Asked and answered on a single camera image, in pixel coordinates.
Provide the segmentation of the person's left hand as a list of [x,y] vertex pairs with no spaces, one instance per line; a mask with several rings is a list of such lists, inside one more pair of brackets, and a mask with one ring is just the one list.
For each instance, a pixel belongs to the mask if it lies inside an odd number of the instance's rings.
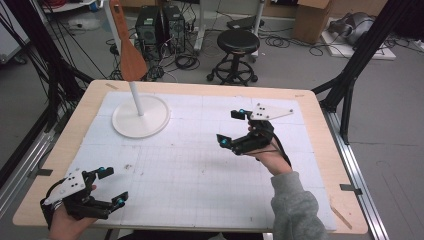
[[79,240],[84,231],[96,221],[96,218],[76,220],[67,213],[64,204],[60,204],[54,211],[48,239]]

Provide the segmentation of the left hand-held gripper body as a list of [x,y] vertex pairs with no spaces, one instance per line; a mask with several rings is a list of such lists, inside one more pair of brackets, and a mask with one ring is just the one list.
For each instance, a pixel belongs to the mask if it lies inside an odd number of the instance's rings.
[[98,175],[96,170],[83,171],[79,168],[59,180],[40,201],[40,206],[47,221],[53,216],[53,210],[64,204],[67,213],[76,220],[82,218],[107,219],[113,212],[112,202],[98,201],[92,195],[92,186]]

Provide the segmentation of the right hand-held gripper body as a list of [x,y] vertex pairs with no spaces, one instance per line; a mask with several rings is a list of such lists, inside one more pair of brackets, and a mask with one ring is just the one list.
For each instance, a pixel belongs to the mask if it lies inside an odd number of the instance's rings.
[[251,112],[250,119],[247,120],[253,129],[246,136],[232,140],[231,150],[236,155],[262,149],[269,145],[274,135],[274,127],[270,121],[291,115],[294,110],[258,103]]

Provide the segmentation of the white floor board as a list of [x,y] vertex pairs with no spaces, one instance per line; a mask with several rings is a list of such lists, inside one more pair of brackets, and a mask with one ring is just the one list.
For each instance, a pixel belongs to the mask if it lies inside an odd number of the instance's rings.
[[323,31],[321,38],[323,40],[323,45],[327,48],[329,54],[333,57],[351,58],[357,54],[364,54],[373,60],[393,61],[396,59],[396,55],[384,44],[381,44],[376,49],[371,49],[370,47],[361,49],[358,47],[356,50],[354,50],[353,46],[349,45],[337,33]]

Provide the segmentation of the wooden spatula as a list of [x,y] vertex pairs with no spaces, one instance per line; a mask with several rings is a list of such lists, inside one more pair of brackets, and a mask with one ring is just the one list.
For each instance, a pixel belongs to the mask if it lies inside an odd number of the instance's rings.
[[139,81],[147,73],[147,66],[141,53],[131,43],[119,0],[110,0],[109,7],[114,19],[117,34],[121,41],[121,73],[125,81]]

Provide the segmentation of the black flat device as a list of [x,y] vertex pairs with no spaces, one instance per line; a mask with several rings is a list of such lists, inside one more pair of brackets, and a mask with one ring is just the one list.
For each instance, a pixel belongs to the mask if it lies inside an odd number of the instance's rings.
[[255,16],[232,20],[227,23],[227,27],[229,29],[253,30],[255,26],[256,26]]

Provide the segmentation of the black round stool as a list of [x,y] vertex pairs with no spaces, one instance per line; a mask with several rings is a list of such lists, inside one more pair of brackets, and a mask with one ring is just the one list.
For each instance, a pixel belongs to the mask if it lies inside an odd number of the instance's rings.
[[218,35],[217,45],[226,55],[207,75],[207,81],[217,77],[221,85],[244,86],[247,86],[249,82],[258,81],[253,68],[241,60],[242,57],[254,53],[260,47],[260,40],[254,33],[241,29],[226,30]]

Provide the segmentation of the open cardboard box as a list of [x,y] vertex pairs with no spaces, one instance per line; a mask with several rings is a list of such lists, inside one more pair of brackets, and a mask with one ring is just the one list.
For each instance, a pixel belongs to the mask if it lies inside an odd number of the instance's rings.
[[308,44],[317,43],[331,7],[332,0],[298,0],[292,37]]

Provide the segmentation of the white grid mat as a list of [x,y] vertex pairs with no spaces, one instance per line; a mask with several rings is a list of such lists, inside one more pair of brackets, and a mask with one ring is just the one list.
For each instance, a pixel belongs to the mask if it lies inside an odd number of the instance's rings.
[[268,170],[249,156],[223,149],[217,135],[239,138],[247,124],[233,110],[251,110],[260,99],[164,94],[170,121],[144,139],[123,136],[112,114],[130,100],[128,92],[110,92],[101,104],[70,171],[111,167],[93,195],[108,201],[127,192],[125,206],[106,224],[122,227],[203,228],[266,232],[273,226],[274,190]]

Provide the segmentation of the grey bundle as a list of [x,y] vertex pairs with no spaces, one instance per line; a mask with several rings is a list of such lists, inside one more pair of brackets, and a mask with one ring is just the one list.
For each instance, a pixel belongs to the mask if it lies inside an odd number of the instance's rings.
[[356,45],[370,30],[375,19],[363,12],[347,13],[344,17],[333,20],[327,28],[329,33],[337,33],[349,45]]

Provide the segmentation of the aluminium rail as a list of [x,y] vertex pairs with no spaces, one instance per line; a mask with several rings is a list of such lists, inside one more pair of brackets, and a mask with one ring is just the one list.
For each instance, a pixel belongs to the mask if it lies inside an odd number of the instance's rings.
[[54,131],[39,133],[30,141],[23,155],[18,158],[17,166],[0,188],[0,216],[13,204],[30,176],[38,171],[39,165],[49,155],[54,139]]
[[336,113],[324,111],[328,127],[332,133],[335,145],[338,149],[342,163],[350,180],[349,188],[355,193],[358,203],[361,207],[368,230],[374,240],[390,240],[384,223],[372,199],[366,181],[363,177],[359,164],[354,155],[353,149],[349,143],[345,143],[342,135],[339,133],[341,121]]

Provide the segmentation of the white stand with round base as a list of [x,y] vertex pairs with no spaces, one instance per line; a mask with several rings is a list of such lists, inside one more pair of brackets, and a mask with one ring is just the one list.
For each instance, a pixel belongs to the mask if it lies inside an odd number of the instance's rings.
[[154,95],[140,95],[134,82],[129,83],[132,98],[122,102],[112,114],[112,125],[129,138],[147,138],[162,131],[171,116],[164,100]]

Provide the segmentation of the black metal frame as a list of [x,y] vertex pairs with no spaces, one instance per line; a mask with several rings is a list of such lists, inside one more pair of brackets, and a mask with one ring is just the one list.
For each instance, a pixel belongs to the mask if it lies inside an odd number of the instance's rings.
[[424,0],[387,0],[344,69],[332,80],[312,89],[314,94],[329,91],[319,102],[327,112],[335,113],[338,104],[343,102],[339,134],[345,144],[349,145],[349,122],[356,80],[394,28],[421,3],[424,4]]
[[79,101],[82,98],[84,90],[77,79],[91,83],[93,78],[65,61],[29,0],[3,0],[3,2],[46,63],[45,72],[41,71],[41,65],[37,62],[33,65],[40,79],[48,84],[48,107],[45,114],[46,130],[50,131],[58,121],[59,106],[67,101]]

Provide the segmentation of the black computer tower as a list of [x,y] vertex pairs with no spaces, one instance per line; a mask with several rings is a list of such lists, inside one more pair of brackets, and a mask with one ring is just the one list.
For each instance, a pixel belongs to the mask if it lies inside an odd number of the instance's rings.
[[185,18],[180,9],[174,5],[162,8],[166,44],[171,52],[185,51]]
[[148,60],[159,60],[159,47],[163,40],[159,7],[142,6],[135,24],[135,29],[143,56]]

